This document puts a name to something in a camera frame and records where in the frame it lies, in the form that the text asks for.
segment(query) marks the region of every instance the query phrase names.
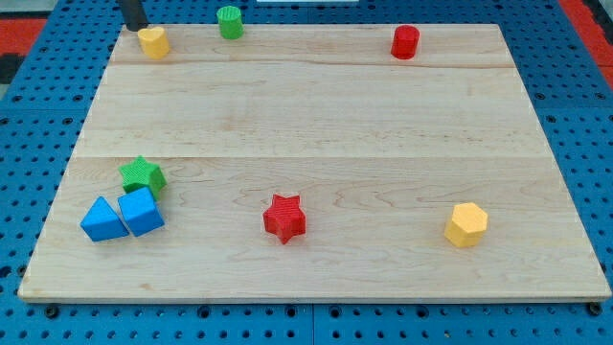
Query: green block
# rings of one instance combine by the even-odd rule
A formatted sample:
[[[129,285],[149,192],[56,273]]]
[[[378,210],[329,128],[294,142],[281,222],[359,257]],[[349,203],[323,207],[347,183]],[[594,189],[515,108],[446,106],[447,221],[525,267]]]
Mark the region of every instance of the green block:
[[[219,32],[225,39],[237,39],[242,36],[242,14],[234,6],[222,7],[217,11]]]
[[[166,178],[160,166],[149,163],[143,156],[138,156],[130,164],[121,166],[119,172],[124,177],[123,186],[126,193],[149,187],[155,200],[158,200],[160,190],[166,186]]]

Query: blue pegboard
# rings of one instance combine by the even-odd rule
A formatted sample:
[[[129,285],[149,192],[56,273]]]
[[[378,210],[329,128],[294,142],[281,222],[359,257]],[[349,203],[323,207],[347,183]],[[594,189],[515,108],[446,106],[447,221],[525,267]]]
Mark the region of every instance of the blue pegboard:
[[[151,22],[497,23],[581,220],[613,278],[613,96],[556,1],[147,0]],[[122,16],[114,0],[60,0],[0,102],[0,343],[612,343],[613,304],[489,306],[47,306],[16,297],[95,96]]]

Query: red cylinder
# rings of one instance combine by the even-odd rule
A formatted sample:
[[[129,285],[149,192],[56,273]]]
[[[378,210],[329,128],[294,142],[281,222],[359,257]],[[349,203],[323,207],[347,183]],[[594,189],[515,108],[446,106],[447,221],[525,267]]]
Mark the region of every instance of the red cylinder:
[[[415,56],[420,41],[420,31],[411,25],[401,25],[394,32],[392,55],[400,59],[409,59]]]

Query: green cylinder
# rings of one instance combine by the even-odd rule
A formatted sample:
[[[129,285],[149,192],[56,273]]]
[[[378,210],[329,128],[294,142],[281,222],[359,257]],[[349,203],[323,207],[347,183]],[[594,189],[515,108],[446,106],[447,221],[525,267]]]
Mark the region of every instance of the green cylinder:
[[[237,39],[242,36],[242,14],[234,6],[222,7],[217,11],[219,32],[225,39]]]

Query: red surface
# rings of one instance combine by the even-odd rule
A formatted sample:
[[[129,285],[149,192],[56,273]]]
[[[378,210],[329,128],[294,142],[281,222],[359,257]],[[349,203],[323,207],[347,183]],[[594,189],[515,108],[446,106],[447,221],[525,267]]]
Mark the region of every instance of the red surface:
[[[420,40],[420,31],[411,25],[400,25],[394,31],[392,43],[392,55],[400,59],[408,59],[415,56]]]
[[[581,0],[559,0],[559,4],[573,23],[596,64],[601,68],[609,86],[613,88],[613,46],[604,38],[604,31],[594,21],[592,11]]]
[[[277,235],[281,243],[303,235],[307,231],[307,218],[300,209],[300,196],[272,196],[272,206],[263,214],[266,232]]]
[[[0,55],[26,56],[47,19],[0,19]]]

